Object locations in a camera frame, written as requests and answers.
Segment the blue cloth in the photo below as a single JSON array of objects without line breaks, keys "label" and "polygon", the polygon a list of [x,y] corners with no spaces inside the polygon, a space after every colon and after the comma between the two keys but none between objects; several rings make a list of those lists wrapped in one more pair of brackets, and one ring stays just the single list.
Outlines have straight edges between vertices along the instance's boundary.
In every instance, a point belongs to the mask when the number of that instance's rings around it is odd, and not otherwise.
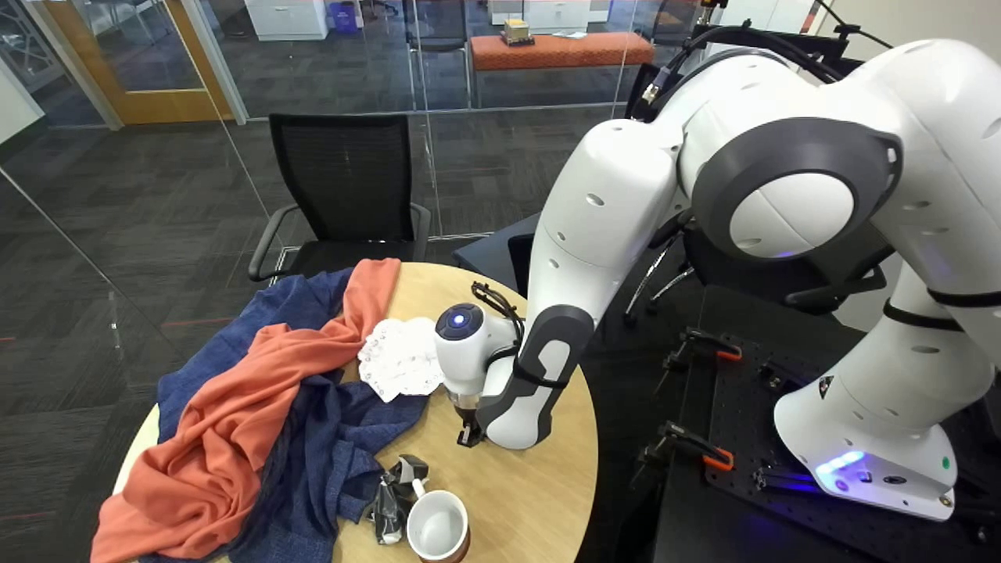
[{"label": "blue cloth", "polygon": [[159,440],[169,440],[179,432],[179,420],[200,385],[249,356],[249,347],[264,324],[325,324],[341,311],[348,279],[351,269],[319,271],[313,279],[291,274],[253,294],[237,319],[216,332],[179,373],[157,383]]},{"label": "blue cloth", "polygon": [[330,563],[339,515],[358,523],[376,497],[382,473],[376,454],[424,411],[427,396],[382,402],[364,383],[307,378],[230,558],[236,563]]}]

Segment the round wooden table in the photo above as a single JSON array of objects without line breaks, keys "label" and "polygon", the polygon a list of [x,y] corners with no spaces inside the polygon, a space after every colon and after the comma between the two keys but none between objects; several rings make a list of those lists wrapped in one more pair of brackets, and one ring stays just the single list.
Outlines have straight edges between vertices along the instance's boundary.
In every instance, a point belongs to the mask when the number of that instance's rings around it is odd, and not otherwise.
[{"label": "round wooden table", "polygon": [[[405,264],[395,289],[392,319],[439,319],[442,311],[473,297],[473,280],[488,280],[505,297],[527,311],[527,301],[510,289],[453,265]],[[157,443],[157,405],[138,429],[116,490],[141,451]],[[529,563],[576,561],[588,531],[596,486],[598,486],[598,423],[584,376],[576,369],[555,405],[555,432],[532,451],[505,451],[488,440],[477,448],[456,443],[460,416],[439,387],[427,416],[379,454],[382,465],[412,454],[432,465],[430,490],[447,489],[463,497],[473,520],[473,545],[465,563]],[[382,563],[406,561],[416,552],[406,541],[384,546],[376,545],[373,523],[341,523],[334,541],[339,563]]]}]

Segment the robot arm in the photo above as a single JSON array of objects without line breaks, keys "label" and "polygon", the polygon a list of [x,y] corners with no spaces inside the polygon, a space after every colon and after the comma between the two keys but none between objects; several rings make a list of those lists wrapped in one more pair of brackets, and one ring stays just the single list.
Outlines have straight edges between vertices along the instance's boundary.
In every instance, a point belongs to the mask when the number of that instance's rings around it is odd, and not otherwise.
[{"label": "robot arm", "polygon": [[986,243],[1001,242],[997,92],[1001,68],[954,40],[890,50],[835,85],[738,52],[688,79],[657,121],[591,128],[536,231],[527,339],[473,376],[488,439],[544,440],[674,193],[735,261],[801,257],[874,222],[906,264],[890,312],[775,402],[775,432],[823,490],[947,520],[959,463],[939,423],[982,396],[1001,359],[1001,253]]}]

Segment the door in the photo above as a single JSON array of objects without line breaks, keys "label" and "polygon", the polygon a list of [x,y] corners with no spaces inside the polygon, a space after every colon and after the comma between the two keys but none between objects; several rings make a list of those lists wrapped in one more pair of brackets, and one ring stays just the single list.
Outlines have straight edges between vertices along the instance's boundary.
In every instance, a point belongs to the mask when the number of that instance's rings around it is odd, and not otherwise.
[{"label": "door", "polygon": [[231,117],[184,0],[37,0],[37,6],[126,126]]}]

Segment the coffee cup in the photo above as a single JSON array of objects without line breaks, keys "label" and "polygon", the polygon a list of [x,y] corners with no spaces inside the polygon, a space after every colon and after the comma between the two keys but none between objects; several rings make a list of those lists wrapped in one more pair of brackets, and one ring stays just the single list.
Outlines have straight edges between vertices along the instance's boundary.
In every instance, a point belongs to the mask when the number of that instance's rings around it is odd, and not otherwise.
[{"label": "coffee cup", "polygon": [[416,502],[406,515],[406,545],[424,563],[460,563],[470,550],[470,512],[451,490],[412,483]]}]

